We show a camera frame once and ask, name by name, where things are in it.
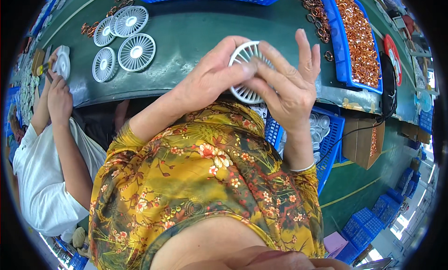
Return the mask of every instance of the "black bag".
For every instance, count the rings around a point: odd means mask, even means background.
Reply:
[[[377,122],[385,121],[395,114],[397,107],[396,80],[395,72],[391,59],[387,54],[379,54],[381,61],[381,73],[383,74],[383,94],[381,106],[383,115],[377,118]]]

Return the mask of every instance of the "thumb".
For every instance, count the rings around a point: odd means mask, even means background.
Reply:
[[[223,85],[222,88],[227,89],[253,78],[256,72],[257,65],[254,62],[244,62],[216,72],[214,78]]]

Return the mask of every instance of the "white plastic fan cover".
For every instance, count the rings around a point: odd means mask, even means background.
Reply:
[[[266,64],[274,68],[271,64],[271,61],[267,60],[260,52],[258,48],[258,44],[260,41],[251,41],[240,45],[233,52],[232,56],[230,56],[230,61],[228,63],[229,66],[232,66],[234,63],[243,63],[249,62],[251,56],[255,55],[261,58]],[[231,87],[230,92],[241,102],[246,104],[258,104],[263,102],[263,99],[260,95],[256,94],[253,90],[245,87],[243,84],[239,84],[238,86]]]
[[[127,38],[118,51],[118,63],[130,72],[143,70],[154,58],[154,39],[143,33]]]
[[[57,60],[53,66],[53,72],[62,76],[65,81],[70,77],[70,48],[67,46],[61,46],[57,51]]]
[[[148,10],[143,6],[132,6],[121,13],[115,21],[115,34],[126,38],[140,32],[148,22]]]
[[[98,83],[110,80],[118,70],[115,51],[109,47],[102,48],[96,54],[92,64],[93,78]]]
[[[123,8],[121,8],[121,9],[117,10],[117,11],[114,13],[114,15],[112,15],[111,23],[109,24],[109,27],[110,27],[110,30],[111,30],[112,35],[118,37],[118,35],[115,33],[115,22],[116,22],[116,20],[119,18],[119,16],[120,16],[122,13],[124,13],[124,11],[126,11],[127,9],[130,9],[131,7],[133,7],[133,6],[123,7]]]
[[[95,42],[95,45],[104,47],[115,39],[115,35],[112,34],[110,28],[112,18],[113,17],[106,17],[96,27],[95,33],[93,35],[93,41]]]

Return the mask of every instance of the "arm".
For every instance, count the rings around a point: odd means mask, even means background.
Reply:
[[[48,91],[48,111],[52,119],[53,136],[59,155],[67,191],[86,210],[90,208],[93,188],[86,162],[70,131],[73,99],[61,76],[54,78]]]

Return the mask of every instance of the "floral print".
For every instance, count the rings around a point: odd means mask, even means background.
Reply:
[[[263,129],[254,111],[231,102],[187,114],[146,143],[126,123],[94,180],[89,239],[98,269],[148,269],[169,238],[220,216],[271,249],[322,257],[315,166],[288,172]]]

